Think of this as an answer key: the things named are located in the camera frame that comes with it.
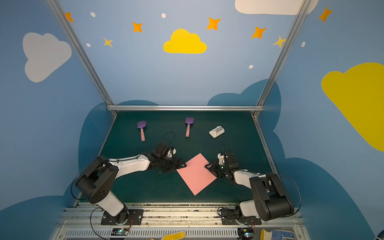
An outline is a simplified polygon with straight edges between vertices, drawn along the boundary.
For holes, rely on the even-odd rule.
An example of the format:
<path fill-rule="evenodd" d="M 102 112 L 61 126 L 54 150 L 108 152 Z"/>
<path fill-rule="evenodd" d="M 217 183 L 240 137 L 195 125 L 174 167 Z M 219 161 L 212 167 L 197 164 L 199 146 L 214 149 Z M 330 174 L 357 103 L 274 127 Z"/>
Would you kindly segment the pink square paper sheet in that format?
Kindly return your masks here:
<path fill-rule="evenodd" d="M 185 168 L 177 170 L 194 196 L 217 179 L 217 177 L 205 168 L 208 164 L 207 159 L 200 153 L 187 161 Z"/>

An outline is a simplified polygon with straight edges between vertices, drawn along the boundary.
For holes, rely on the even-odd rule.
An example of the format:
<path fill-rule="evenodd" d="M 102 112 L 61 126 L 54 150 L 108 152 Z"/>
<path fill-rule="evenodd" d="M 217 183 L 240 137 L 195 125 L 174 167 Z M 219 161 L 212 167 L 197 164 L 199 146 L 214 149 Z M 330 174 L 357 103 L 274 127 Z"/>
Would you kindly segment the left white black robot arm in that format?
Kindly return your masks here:
<path fill-rule="evenodd" d="M 91 204 L 104 210 L 102 225 L 134 224 L 135 218 L 127 206 L 112 193 L 115 180 L 131 173 L 157 168 L 163 173 L 183 169 L 187 165 L 182 158 L 175 156 L 176 152 L 172 146 L 159 142 L 151 152 L 133 157 L 108 159 L 98 156 L 80 171 L 74 184 Z"/>

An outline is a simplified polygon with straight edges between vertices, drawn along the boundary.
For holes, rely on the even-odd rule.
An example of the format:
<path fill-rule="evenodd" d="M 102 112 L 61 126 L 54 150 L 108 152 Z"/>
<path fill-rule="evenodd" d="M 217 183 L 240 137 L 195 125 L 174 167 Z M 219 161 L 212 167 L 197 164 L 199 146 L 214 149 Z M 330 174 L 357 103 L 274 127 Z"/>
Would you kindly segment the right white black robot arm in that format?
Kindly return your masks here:
<path fill-rule="evenodd" d="M 233 153 L 219 153 L 218 160 L 205 165 L 205 169 L 217 178 L 227 178 L 231 183 L 252 191 L 252 200 L 240 202 L 234 209 L 218 209 L 219 216 L 225 220 L 258 218 L 267 222 L 290 217 L 297 212 L 278 174 L 240 169 Z"/>

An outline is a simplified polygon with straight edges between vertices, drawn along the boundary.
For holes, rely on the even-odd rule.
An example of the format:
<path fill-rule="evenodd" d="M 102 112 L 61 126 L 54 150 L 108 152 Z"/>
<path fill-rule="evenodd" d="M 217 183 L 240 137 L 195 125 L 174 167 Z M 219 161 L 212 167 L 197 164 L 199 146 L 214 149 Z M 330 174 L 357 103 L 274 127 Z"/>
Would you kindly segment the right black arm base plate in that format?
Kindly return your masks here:
<path fill-rule="evenodd" d="M 240 214 L 238 210 L 220 208 L 217 211 L 219 217 L 222 220 L 222 225 L 261 225 L 262 221 L 260 218 L 255 216 L 245 217 Z"/>

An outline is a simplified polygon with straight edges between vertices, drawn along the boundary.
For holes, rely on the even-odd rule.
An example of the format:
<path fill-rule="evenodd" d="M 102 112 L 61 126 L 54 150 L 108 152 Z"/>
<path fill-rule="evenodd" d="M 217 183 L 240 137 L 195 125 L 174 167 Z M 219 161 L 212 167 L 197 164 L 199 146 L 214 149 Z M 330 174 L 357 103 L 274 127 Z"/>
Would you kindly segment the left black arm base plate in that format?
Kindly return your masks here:
<path fill-rule="evenodd" d="M 123 209 L 115 217 L 104 211 L 101 225 L 117 226 L 117 225 L 141 225 L 143 220 L 143 209 Z"/>

